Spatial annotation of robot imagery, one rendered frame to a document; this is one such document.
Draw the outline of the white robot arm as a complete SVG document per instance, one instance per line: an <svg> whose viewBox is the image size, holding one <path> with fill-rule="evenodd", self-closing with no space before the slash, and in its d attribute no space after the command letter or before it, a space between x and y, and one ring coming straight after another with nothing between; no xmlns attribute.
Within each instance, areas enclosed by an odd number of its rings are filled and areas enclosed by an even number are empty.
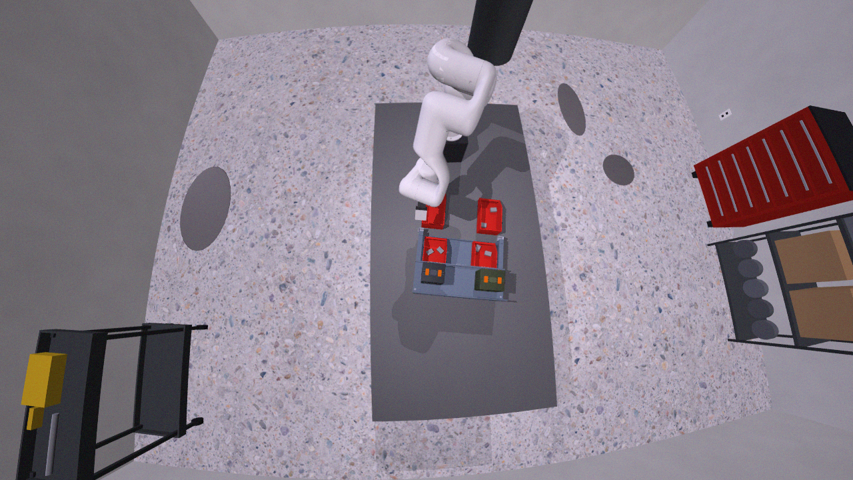
<svg viewBox="0 0 853 480"><path fill-rule="evenodd" d="M450 183L446 141L473 133L497 80L492 63L473 57L465 43L452 37L430 49L427 65L433 78L444 84L444 92L428 92L423 99L413 143L420 159L399 185L401 195L418 201L415 221L427 220L426 205L438 207L444 200Z"/></svg>

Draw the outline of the red bin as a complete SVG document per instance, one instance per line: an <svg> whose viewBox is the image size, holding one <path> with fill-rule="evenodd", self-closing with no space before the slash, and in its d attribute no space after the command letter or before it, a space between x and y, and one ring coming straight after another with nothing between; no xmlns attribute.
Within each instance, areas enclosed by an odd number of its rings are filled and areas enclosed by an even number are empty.
<svg viewBox="0 0 853 480"><path fill-rule="evenodd" d="M438 252L438 247L444 249L444 253ZM426 251L432 248L434 253L427 255ZM423 250L423 261L446 263L447 238L426 237Z"/></svg>
<svg viewBox="0 0 853 480"><path fill-rule="evenodd" d="M426 221L423 221L424 228L442 230L444 229L444 217L445 217L445 209L446 209L446 194L444 196L444 200L442 203L438 205L438 207L431 207L426 205L427 213L426 213Z"/></svg>
<svg viewBox="0 0 853 480"><path fill-rule="evenodd" d="M490 212L491 207L496 207L496 212ZM481 227L481 222L486 223L486 228ZM478 200L477 233L497 236L502 232L502 203L500 200L482 199Z"/></svg>
<svg viewBox="0 0 853 480"><path fill-rule="evenodd" d="M476 251L476 246L479 244L480 250ZM485 250L492 252L491 257L484 255ZM471 265L478 265L478 267L494 267L496 268L497 264L497 250L496 244L487 243L487 242L472 242L472 254L471 254Z"/></svg>

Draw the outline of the dark grey tool case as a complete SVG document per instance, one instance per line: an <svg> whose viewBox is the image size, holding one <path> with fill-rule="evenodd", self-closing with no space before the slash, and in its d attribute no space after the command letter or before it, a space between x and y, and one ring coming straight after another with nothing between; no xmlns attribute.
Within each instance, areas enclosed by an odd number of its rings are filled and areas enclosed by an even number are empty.
<svg viewBox="0 0 853 480"><path fill-rule="evenodd" d="M445 264L423 262L421 281L426 283L444 283Z"/></svg>

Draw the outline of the dark green tool case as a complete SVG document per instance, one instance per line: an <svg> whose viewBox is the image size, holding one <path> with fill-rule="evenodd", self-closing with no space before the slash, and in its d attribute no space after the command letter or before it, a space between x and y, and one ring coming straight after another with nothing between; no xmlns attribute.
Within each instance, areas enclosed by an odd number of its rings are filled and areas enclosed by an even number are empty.
<svg viewBox="0 0 853 480"><path fill-rule="evenodd" d="M493 269L479 269L475 271L475 291L504 291L505 271Z"/></svg>

